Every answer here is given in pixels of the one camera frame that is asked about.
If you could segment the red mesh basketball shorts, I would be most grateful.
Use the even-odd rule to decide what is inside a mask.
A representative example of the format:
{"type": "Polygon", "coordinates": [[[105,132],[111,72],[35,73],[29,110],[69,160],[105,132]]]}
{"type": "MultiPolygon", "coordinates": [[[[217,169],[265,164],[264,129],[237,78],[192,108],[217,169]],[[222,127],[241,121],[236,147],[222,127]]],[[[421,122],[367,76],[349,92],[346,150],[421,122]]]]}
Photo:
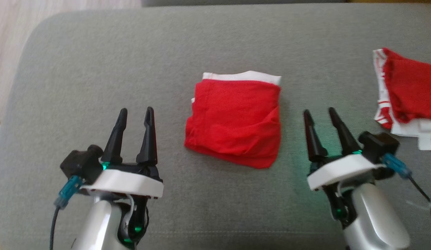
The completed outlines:
{"type": "Polygon", "coordinates": [[[281,76],[204,72],[195,84],[184,146],[254,169],[268,169],[281,143],[281,76]]]}

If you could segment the yellow and grey sofa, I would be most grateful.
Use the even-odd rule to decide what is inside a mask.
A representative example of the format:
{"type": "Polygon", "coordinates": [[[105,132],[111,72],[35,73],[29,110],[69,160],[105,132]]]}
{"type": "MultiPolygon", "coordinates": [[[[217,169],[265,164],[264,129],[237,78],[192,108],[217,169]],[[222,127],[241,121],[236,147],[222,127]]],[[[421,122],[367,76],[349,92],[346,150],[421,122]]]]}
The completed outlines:
{"type": "Polygon", "coordinates": [[[121,155],[136,160],[155,110],[164,195],[150,200],[147,250],[344,250],[328,199],[307,184],[303,114],[340,144],[328,108],[354,136],[381,132],[372,51],[431,63],[431,5],[289,4],[81,11],[41,22],[22,52],[0,128],[0,250],[48,250],[74,149],[105,147],[128,109],[121,155]],[[282,137],[265,170],[184,147],[204,72],[282,77],[282,137]]]}

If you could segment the red basketball jersey white trim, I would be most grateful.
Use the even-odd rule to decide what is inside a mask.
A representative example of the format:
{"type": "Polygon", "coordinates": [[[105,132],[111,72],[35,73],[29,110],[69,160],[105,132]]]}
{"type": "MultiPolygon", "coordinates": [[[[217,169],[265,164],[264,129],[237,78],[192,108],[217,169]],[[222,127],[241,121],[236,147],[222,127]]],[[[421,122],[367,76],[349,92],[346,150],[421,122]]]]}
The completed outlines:
{"type": "Polygon", "coordinates": [[[390,133],[417,138],[431,151],[431,64],[382,48],[373,51],[378,83],[374,120],[390,133]]]}

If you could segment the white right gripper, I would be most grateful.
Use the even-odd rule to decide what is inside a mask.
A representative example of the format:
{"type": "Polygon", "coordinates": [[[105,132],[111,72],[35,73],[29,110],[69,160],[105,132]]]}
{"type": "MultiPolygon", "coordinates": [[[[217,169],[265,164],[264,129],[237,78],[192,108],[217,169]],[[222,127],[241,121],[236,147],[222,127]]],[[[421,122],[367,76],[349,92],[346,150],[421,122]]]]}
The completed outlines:
{"type": "Polygon", "coordinates": [[[315,130],[308,109],[303,111],[304,129],[310,173],[307,177],[312,191],[323,191],[328,198],[333,220],[344,228],[383,228],[387,225],[387,200],[376,182],[387,178],[387,168],[373,164],[362,155],[361,147],[336,109],[328,108],[345,157],[325,158],[328,155],[315,130]]]}

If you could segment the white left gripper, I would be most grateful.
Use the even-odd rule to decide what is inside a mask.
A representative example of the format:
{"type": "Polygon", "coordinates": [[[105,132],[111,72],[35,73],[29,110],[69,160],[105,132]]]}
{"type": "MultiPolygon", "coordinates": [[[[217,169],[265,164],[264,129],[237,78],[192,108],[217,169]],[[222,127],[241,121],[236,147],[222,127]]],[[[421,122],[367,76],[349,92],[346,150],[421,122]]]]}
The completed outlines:
{"type": "MultiPolygon", "coordinates": [[[[122,163],[122,138],[127,120],[128,110],[123,108],[101,157],[103,166],[122,163]]],[[[155,111],[150,106],[145,113],[144,127],[136,163],[155,166],[158,163],[155,111]]],[[[148,173],[154,176],[108,168],[94,184],[81,187],[81,191],[93,196],[94,204],[80,231],[80,249],[137,249],[149,225],[147,201],[161,198],[164,190],[157,169],[148,167],[148,173]]]]}

